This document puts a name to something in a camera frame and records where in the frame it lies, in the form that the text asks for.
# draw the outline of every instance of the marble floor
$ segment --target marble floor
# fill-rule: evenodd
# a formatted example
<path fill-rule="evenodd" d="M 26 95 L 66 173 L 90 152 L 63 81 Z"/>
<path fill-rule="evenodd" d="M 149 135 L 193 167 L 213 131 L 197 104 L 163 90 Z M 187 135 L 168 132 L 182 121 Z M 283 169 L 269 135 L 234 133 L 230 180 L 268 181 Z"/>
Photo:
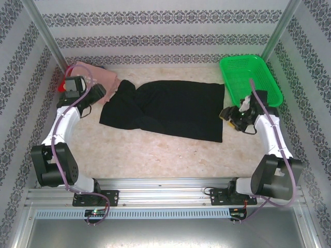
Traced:
<path fill-rule="evenodd" d="M 136 87 L 155 80 L 223 84 L 219 68 L 114 69 Z M 224 107 L 231 105 L 225 92 Z M 102 105 L 81 119 L 70 150 L 79 170 L 94 178 L 249 177 L 264 155 L 258 135 L 223 125 L 223 143 L 197 141 L 99 124 Z"/>

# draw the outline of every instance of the green basket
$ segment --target green basket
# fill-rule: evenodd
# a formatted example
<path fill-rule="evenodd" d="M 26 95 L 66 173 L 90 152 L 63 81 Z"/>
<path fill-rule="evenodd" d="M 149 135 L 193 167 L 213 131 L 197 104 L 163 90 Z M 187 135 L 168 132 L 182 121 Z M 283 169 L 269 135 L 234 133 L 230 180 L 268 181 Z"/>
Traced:
<path fill-rule="evenodd" d="M 240 100 L 251 95 L 250 78 L 256 89 L 268 91 L 270 107 L 282 104 L 283 95 L 262 58 L 256 55 L 226 57 L 219 64 L 233 104 L 240 107 Z"/>

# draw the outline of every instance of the black cloth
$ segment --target black cloth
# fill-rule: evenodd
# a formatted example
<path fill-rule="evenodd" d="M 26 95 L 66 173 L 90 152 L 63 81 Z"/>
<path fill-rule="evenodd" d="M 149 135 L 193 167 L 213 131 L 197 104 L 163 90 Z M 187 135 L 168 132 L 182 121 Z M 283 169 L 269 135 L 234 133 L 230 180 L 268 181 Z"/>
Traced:
<path fill-rule="evenodd" d="M 101 112 L 100 123 L 167 135 L 222 142 L 224 85 L 155 81 L 137 90 L 121 81 Z"/>

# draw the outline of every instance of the pink cloth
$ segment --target pink cloth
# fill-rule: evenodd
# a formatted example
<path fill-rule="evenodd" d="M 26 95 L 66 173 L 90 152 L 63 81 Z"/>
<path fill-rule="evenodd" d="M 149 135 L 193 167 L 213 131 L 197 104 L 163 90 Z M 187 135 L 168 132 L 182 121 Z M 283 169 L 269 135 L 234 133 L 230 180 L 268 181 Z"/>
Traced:
<path fill-rule="evenodd" d="M 87 67 L 93 77 L 93 84 L 101 84 L 106 92 L 106 95 L 101 98 L 98 103 L 105 104 L 106 102 L 109 102 L 110 98 L 114 95 L 114 93 L 117 91 L 118 86 L 120 84 L 120 80 L 117 78 L 117 74 L 115 72 L 111 72 L 96 66 L 91 66 L 89 64 L 83 63 L 83 62 L 77 62 L 76 65 L 83 65 Z M 84 76 L 89 82 L 91 79 L 89 78 L 88 72 L 82 68 L 82 67 L 75 67 L 73 68 L 70 76 Z"/>

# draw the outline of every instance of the purple cable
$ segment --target purple cable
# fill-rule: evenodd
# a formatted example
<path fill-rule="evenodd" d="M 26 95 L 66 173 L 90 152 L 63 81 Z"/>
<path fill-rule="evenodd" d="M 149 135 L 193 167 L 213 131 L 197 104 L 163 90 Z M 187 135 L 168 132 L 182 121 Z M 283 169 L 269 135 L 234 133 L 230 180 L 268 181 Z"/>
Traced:
<path fill-rule="evenodd" d="M 286 165 L 286 168 L 288 169 L 289 171 L 289 174 L 290 174 L 290 178 L 291 178 L 291 183 L 292 183 L 292 198 L 291 200 L 285 204 L 285 205 L 279 205 L 277 203 L 274 203 L 270 200 L 270 198 L 266 198 L 265 196 L 258 196 L 258 197 L 261 197 L 262 199 L 264 199 L 266 202 L 270 203 L 271 205 L 274 205 L 275 207 L 289 207 L 291 206 L 294 201 L 295 201 L 295 196 L 296 196 L 296 185 L 295 185 L 295 179 L 294 179 L 294 175 L 293 175 L 293 172 L 292 172 L 292 169 L 291 169 L 291 166 L 289 164 L 289 161 L 288 159 L 286 158 L 286 155 L 283 151 L 283 147 L 281 145 L 281 141 L 280 141 L 280 138 L 279 138 L 279 134 L 278 134 L 278 131 L 277 131 L 277 128 L 275 126 L 275 123 L 274 121 L 272 120 L 270 114 L 268 113 L 267 109 L 265 108 L 265 106 L 263 105 L 261 99 L 259 98 L 257 92 L 255 91 L 255 85 L 254 85 L 254 81 L 253 79 L 249 79 L 249 83 L 250 83 L 250 86 L 252 88 L 252 92 L 255 96 L 255 98 L 257 99 L 259 105 L 261 106 L 263 112 L 265 113 L 265 115 L 267 116 L 269 122 L 271 123 L 272 127 L 273 127 L 273 130 L 274 130 L 274 133 L 275 133 L 275 138 L 276 138 L 276 141 L 277 141 L 277 145 L 278 145 L 278 148 L 279 148 L 279 151 L 280 151 L 280 154 L 282 155 L 283 159 L 284 159 L 284 162 L 285 162 L 285 165 Z"/>
<path fill-rule="evenodd" d="M 74 107 L 74 106 L 75 106 L 77 103 L 79 103 L 84 97 L 87 96 L 87 94 L 88 94 L 89 91 L 91 90 L 91 87 L 92 87 L 92 84 L 93 84 L 93 77 L 92 77 L 92 73 L 91 73 L 91 71 L 90 71 L 87 67 L 85 67 L 85 66 L 83 66 L 83 65 L 72 65 L 72 66 L 70 66 L 70 67 L 67 69 L 67 71 L 66 71 L 65 78 L 67 77 L 68 72 L 69 72 L 71 69 L 75 68 L 75 67 L 82 67 L 82 68 L 84 68 L 84 69 L 88 72 L 88 75 L 89 75 L 91 81 L 90 81 L 89 84 L 86 84 L 86 91 L 85 91 L 85 93 L 84 93 L 79 99 L 77 99 L 72 105 L 70 105 L 66 110 L 64 110 L 64 112 L 60 115 L 60 117 L 59 117 L 58 120 L 56 121 L 55 126 L 54 126 L 54 129 L 53 129 L 53 133 L 52 133 L 51 149 L 52 149 L 52 153 L 53 153 L 53 156 L 54 156 L 55 163 L 56 163 L 57 168 L 58 168 L 58 170 L 59 170 L 59 172 L 60 172 L 60 174 L 61 174 L 61 177 L 62 177 L 62 179 L 63 179 L 63 183 L 64 183 L 65 188 L 66 188 L 67 191 L 70 191 L 70 192 L 72 192 L 72 193 L 76 193 L 76 194 L 82 194 L 82 193 L 83 193 L 83 194 L 85 194 L 85 195 L 96 195 L 96 196 L 102 197 L 102 198 L 104 198 L 104 199 L 106 200 L 106 202 L 107 202 L 107 210 L 106 210 L 106 213 L 105 213 L 105 215 L 102 217 L 101 220 L 99 220 L 97 223 L 94 223 L 94 224 L 93 224 L 94 226 L 96 226 L 96 225 L 100 224 L 103 220 L 105 220 L 105 218 L 108 216 L 108 213 L 109 213 L 109 210 L 110 210 L 110 202 L 109 202 L 109 199 L 108 199 L 107 197 L 105 197 L 104 195 L 101 195 L 101 194 L 98 194 L 98 193 L 94 193 L 94 192 L 79 192 L 79 191 L 76 191 L 76 190 L 70 189 L 69 184 L 68 184 L 68 181 L 67 181 L 67 178 L 66 178 L 66 176 L 65 176 L 65 173 L 64 173 L 64 171 L 63 171 L 63 169 L 62 169 L 62 166 L 61 166 L 61 164 L 60 164 L 60 162 L 59 162 L 59 160 L 58 160 L 58 157 L 57 157 L 57 154 L 56 154 L 56 151 L 55 151 L 55 136 L 56 136 L 56 131 L 57 131 L 57 128 L 58 128 L 58 126 L 59 126 L 61 120 L 63 119 L 63 117 L 66 115 L 66 113 L 67 113 L 72 107 Z"/>

